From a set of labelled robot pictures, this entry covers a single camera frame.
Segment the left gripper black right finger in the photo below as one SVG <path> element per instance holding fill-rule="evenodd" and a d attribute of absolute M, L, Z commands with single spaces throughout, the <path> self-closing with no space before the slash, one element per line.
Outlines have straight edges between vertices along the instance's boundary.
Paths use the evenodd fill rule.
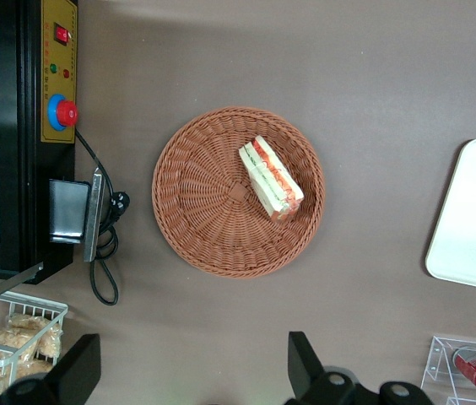
<path fill-rule="evenodd" d="M 303 332 L 289 332 L 287 363 L 295 400 L 354 400 L 353 375 L 341 367 L 323 366 Z"/>

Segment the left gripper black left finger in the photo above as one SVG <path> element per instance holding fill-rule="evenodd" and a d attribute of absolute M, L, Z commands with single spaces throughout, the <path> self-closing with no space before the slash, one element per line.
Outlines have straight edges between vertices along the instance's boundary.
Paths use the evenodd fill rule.
<path fill-rule="evenodd" d="M 49 404 L 86 404 L 100 378 L 100 335 L 84 334 L 43 379 Z"/>

